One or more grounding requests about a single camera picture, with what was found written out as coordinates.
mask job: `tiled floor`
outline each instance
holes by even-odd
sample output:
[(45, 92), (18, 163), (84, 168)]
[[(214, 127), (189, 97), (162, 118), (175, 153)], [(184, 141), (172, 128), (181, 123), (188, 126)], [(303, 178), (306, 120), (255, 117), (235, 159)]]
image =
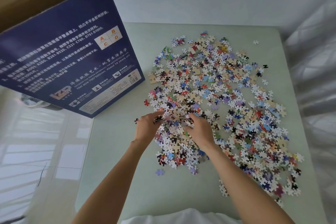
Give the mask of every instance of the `tiled floor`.
[(21, 223), (70, 223), (93, 120), (18, 97), (0, 97), (0, 222), (27, 214)]

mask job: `pile of puzzle pieces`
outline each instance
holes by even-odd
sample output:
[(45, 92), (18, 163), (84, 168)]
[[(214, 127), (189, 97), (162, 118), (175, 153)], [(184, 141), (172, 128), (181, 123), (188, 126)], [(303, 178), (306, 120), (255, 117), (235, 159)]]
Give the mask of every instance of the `pile of puzzle pieces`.
[[(197, 165), (207, 156), (183, 130), (185, 125), (193, 126), (187, 115), (194, 113), (208, 120), (215, 143), (280, 206), (284, 193), (299, 195), (296, 178), (301, 170), (297, 165), (303, 156), (288, 152), (288, 131), (278, 125), (286, 115), (285, 107), (273, 101), (271, 90), (266, 92), (256, 84), (268, 66), (250, 65), (246, 53), (232, 52), (224, 37), (216, 41), (204, 31), (197, 41), (186, 43), (185, 38), (185, 35), (173, 38), (173, 47), (188, 46), (179, 55), (165, 47), (155, 58), (149, 74), (151, 83), (160, 86), (150, 91), (145, 105), (151, 105), (154, 111), (165, 111), (164, 123), (154, 138), (162, 148), (157, 154), (159, 164), (173, 168), (187, 166), (193, 175), (197, 174)], [(255, 103), (246, 103), (240, 90), (243, 87), (251, 89)], [(211, 110), (203, 111), (200, 107), (203, 102)], [(213, 112), (220, 104), (230, 107), (224, 118)], [(223, 138), (219, 130), (230, 135)], [(280, 183), (284, 171), (288, 173), (285, 185)], [(221, 180), (219, 187), (228, 196)]]

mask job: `forearm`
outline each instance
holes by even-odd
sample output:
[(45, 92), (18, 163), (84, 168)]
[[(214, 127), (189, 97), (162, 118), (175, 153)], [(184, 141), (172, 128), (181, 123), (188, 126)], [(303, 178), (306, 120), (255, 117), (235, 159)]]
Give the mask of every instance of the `forearm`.
[(143, 146), (131, 142), (119, 162), (78, 211), (73, 224), (117, 223), (144, 150)]
[(245, 224), (294, 224), (286, 212), (240, 170), (217, 145), (209, 146), (206, 154), (218, 171)]

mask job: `light green table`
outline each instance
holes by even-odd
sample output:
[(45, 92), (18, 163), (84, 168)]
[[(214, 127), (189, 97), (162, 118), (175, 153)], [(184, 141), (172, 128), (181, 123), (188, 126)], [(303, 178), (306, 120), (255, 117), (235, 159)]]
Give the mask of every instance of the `light green table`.
[[(204, 30), (210, 35), (215, 35), (217, 39), (223, 36), (228, 38), (233, 51), (246, 50), (250, 63), (267, 64), (269, 68), (265, 69), (262, 79), (267, 79), (269, 84), (263, 86), (259, 78), (258, 85), (274, 91), (275, 102), (282, 103), (287, 108), (287, 116), (282, 118), (281, 125), (289, 131), (288, 137), (291, 140), (289, 149), (305, 157), (305, 161), (299, 166), (302, 175), (297, 179), (302, 194), (298, 197), (285, 195), (283, 197), (285, 210), (296, 224), (326, 223), (285, 55), (279, 33), (275, 28), (149, 23), (125, 23), (125, 28), (145, 76), (151, 71), (153, 60), (162, 48), (171, 46), (171, 38), (186, 35), (187, 40), (196, 40), (199, 33)], [(144, 105), (144, 100), (148, 98), (149, 91), (156, 86), (159, 86), (159, 83), (150, 84), (147, 77), (145, 82), (94, 119), (76, 210), (80, 209), (124, 154), (134, 137), (136, 127), (134, 120), (153, 111), (152, 107)], [(247, 102), (255, 100), (250, 89), (243, 90)], [(204, 110), (208, 109), (207, 105), (204, 103), (202, 105)], [(218, 110), (221, 124), (228, 109), (228, 106), (222, 104)], [(229, 136), (229, 133), (223, 131), (221, 134), (225, 138)], [(159, 150), (159, 146), (152, 142), (142, 155), (120, 216), (121, 220), (138, 215), (168, 214), (186, 208), (195, 208), (201, 212), (225, 213), (233, 218), (239, 218), (230, 198), (221, 195), (219, 176), (210, 161), (199, 164), (199, 173), (195, 176), (187, 167), (175, 170), (165, 166), (163, 167), (165, 175), (157, 177), (155, 171), (161, 168), (156, 158)]]

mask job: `logo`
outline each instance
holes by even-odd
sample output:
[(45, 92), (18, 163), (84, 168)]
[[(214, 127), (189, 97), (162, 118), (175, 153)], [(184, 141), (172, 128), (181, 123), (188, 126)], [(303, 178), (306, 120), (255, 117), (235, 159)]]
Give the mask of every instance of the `logo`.
[(98, 84), (98, 85), (96, 85), (96, 86), (94, 86), (93, 88), (92, 88), (92, 90), (94, 90), (94, 91), (98, 91), (98, 90), (100, 90), (102, 87)]
[(80, 103), (80, 102), (79, 102), (78, 100), (74, 100), (74, 101), (72, 101), (72, 102), (69, 104), (69, 106), (75, 107), (75, 106), (77, 106), (79, 103)]
[(121, 75), (121, 73), (120, 73), (119, 71), (117, 71), (116, 73), (113, 74), (113, 77), (114, 77), (114, 78), (117, 78), (117, 77), (119, 77), (120, 75)]
[(60, 100), (71, 92), (71, 86), (65, 86), (63, 89), (57, 91), (55, 94), (50, 94), (54, 99)]

